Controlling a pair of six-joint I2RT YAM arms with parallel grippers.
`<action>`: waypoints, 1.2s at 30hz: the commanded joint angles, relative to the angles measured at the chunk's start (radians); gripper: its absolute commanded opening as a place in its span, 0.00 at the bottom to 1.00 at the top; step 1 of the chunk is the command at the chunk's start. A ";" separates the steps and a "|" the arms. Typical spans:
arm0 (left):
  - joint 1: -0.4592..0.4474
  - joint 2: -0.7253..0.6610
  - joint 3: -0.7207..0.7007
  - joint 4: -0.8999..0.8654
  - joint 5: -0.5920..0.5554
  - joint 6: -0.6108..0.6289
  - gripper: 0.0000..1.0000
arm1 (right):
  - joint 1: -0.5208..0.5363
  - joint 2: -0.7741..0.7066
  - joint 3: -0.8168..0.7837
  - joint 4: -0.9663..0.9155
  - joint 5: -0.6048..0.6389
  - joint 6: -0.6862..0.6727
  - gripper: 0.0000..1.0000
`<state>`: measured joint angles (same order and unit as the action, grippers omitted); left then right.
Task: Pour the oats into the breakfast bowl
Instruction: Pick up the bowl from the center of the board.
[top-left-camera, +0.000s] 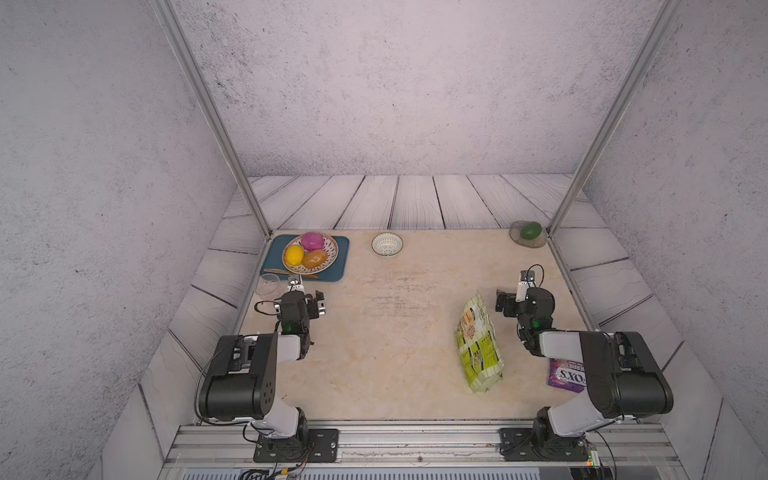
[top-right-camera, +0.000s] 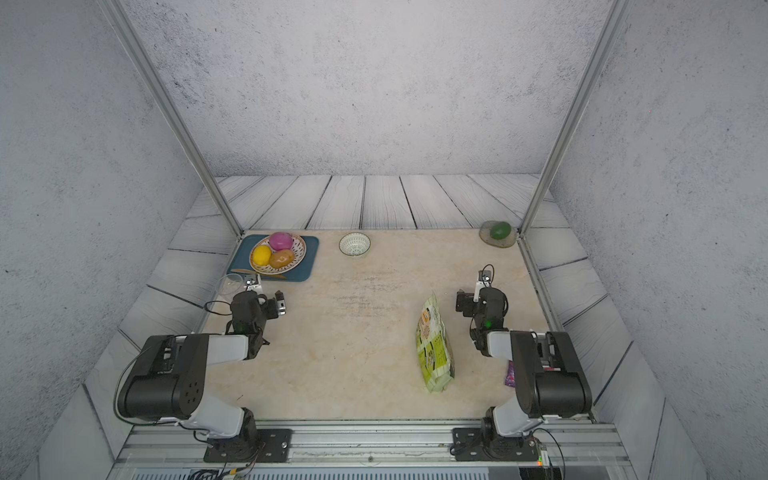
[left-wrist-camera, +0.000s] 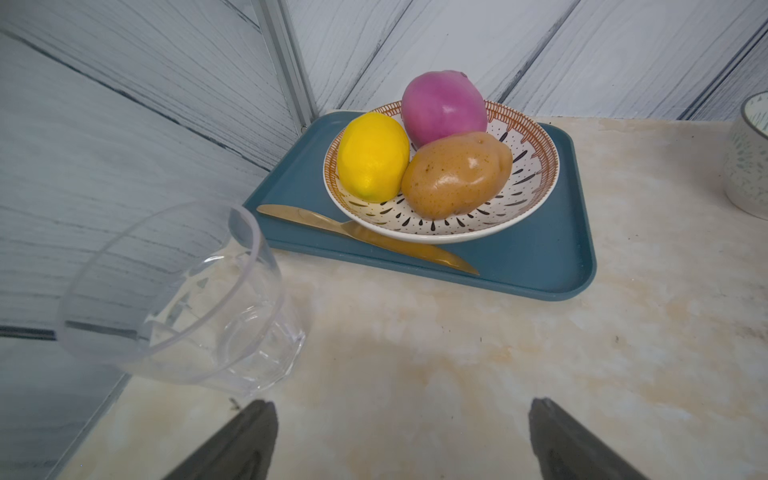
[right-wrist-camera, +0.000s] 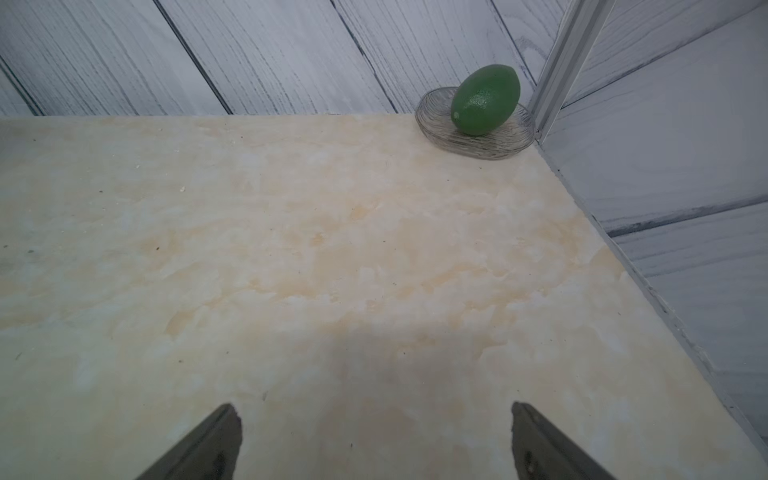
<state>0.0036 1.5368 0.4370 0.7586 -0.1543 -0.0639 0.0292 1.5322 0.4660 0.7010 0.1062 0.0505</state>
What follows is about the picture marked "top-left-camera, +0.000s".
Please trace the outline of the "green oats bag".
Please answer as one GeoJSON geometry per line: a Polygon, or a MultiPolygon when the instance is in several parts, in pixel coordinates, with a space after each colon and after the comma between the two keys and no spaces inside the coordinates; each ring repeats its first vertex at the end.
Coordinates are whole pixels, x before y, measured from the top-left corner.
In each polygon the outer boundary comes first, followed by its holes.
{"type": "Polygon", "coordinates": [[[455,333],[458,355],[471,392],[486,392],[503,378],[504,359],[479,292],[465,305],[455,333]]]}

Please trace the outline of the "white patterned breakfast bowl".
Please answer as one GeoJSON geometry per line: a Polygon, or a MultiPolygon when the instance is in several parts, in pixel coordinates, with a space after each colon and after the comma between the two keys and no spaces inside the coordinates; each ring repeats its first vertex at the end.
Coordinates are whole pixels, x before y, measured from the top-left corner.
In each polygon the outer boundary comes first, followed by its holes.
{"type": "Polygon", "coordinates": [[[382,257],[392,257],[399,254],[403,246],[403,239],[393,232],[381,232],[371,241],[372,250],[382,257]]]}

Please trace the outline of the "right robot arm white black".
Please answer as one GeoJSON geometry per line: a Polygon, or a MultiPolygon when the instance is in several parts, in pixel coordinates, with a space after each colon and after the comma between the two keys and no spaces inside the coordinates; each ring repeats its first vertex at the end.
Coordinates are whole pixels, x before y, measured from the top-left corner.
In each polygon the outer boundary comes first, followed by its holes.
{"type": "Polygon", "coordinates": [[[497,291],[495,310],[517,320],[518,337],[532,355],[580,363],[586,376],[582,392],[540,409],[530,428],[499,431],[504,460],[586,462],[588,433],[626,417],[672,411],[673,391],[640,333],[556,329],[554,296],[540,287],[497,291]]]}

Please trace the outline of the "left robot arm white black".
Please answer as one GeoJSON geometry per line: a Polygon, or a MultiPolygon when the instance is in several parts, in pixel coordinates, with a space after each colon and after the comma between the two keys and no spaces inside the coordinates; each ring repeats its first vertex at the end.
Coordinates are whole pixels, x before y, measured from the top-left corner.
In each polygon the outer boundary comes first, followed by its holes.
{"type": "Polygon", "coordinates": [[[256,462],[301,463],[310,455],[304,412],[277,396],[277,367],[304,359],[312,345],[310,323],[325,314],[320,291],[289,291],[273,301],[277,330],[219,338],[195,397],[198,419],[208,425],[242,424],[258,437],[256,462]]]}

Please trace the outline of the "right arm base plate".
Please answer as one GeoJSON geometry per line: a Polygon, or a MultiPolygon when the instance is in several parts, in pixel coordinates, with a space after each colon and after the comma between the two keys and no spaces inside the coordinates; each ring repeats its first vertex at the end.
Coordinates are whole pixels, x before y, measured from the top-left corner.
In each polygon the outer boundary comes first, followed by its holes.
{"type": "Polygon", "coordinates": [[[503,428],[500,454],[510,462],[587,462],[590,453],[580,438],[559,437],[534,428],[503,428]]]}

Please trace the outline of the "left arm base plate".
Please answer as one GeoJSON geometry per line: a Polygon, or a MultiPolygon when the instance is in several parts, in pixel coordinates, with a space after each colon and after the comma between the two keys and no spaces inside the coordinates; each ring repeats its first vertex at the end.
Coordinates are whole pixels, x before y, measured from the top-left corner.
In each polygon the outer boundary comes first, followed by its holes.
{"type": "Polygon", "coordinates": [[[337,460],[337,429],[299,429],[289,438],[273,439],[259,435],[255,443],[255,463],[334,463],[337,460]]]}

